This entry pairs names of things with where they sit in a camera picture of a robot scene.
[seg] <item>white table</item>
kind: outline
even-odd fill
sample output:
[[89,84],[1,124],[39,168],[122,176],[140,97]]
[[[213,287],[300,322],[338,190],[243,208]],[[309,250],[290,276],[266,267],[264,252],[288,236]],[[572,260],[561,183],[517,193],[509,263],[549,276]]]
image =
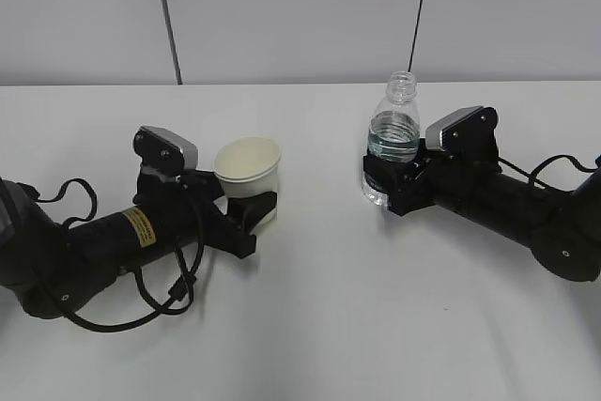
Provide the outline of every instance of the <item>white table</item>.
[[[497,108],[501,155],[527,169],[601,152],[601,83],[424,84],[424,126],[456,108]],[[530,252],[441,208],[398,218],[363,198],[365,132],[383,85],[0,88],[0,174],[45,196],[70,177],[100,214],[130,205],[142,124],[198,144],[201,167],[243,135],[281,145],[277,220],[257,255],[213,254],[191,313],[102,335],[39,320],[0,295],[0,399],[206,401],[597,400],[601,286],[571,284]],[[544,178],[584,176],[567,163]],[[88,209],[73,190],[47,211]],[[146,270],[159,296],[177,269]],[[131,277],[81,312],[146,312]]]

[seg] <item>water bottle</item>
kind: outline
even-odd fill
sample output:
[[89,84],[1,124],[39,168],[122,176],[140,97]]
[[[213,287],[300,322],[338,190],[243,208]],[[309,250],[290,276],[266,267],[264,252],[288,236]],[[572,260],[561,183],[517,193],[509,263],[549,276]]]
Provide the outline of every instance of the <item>water bottle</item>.
[[[367,148],[376,157],[390,162],[411,162],[420,144],[420,118],[417,112],[415,85],[411,72],[395,72],[386,87],[369,123]],[[388,196],[378,184],[363,173],[363,193],[377,206],[386,206]]]

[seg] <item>cup rim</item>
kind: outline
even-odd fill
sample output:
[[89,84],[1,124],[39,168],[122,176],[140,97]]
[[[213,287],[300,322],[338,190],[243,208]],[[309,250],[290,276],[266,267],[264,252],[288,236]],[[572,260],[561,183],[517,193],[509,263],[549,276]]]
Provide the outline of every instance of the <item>cup rim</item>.
[[255,180],[258,180],[262,177],[267,176],[268,174],[272,173],[278,166],[278,164],[280,163],[280,160],[282,159],[282,152],[280,150],[280,146],[277,144],[277,142],[267,136],[259,136],[259,135],[252,135],[252,136],[244,136],[239,138],[238,140],[234,140],[231,143],[228,143],[227,145],[225,145],[224,147],[222,147],[219,152],[217,153],[217,156],[215,158],[215,163],[217,163],[217,160],[219,159],[220,154],[223,152],[224,149],[238,143],[238,142],[243,142],[244,140],[250,140],[250,139],[261,139],[261,140],[266,140],[271,142],[273,145],[275,145],[276,149],[277,149],[277,157],[274,160],[274,162],[266,167],[264,170],[262,170],[259,173],[253,174],[251,176],[248,177],[229,177],[226,176],[224,174],[221,174],[218,170],[217,167],[215,167],[214,173],[215,173],[215,177],[217,177],[217,179],[222,180],[224,182],[230,182],[230,183],[248,183],[248,182],[253,182]]

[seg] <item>sticker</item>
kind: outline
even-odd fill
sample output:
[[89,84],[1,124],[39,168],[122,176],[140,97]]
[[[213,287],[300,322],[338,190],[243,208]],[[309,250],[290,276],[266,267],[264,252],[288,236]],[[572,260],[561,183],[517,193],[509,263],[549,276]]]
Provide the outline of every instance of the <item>sticker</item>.
[[140,246],[146,248],[157,242],[157,236],[154,234],[154,229],[148,217],[138,207],[128,208],[121,213],[129,220],[135,230]]

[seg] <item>paper cup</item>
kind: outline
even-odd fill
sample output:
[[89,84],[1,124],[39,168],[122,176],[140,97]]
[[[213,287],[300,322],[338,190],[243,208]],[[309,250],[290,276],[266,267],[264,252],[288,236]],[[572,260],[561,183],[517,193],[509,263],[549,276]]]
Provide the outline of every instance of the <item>paper cup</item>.
[[[280,148],[261,136],[240,138],[223,147],[215,159],[215,176],[227,197],[252,197],[265,192],[278,192]],[[270,221],[277,207],[261,222]]]

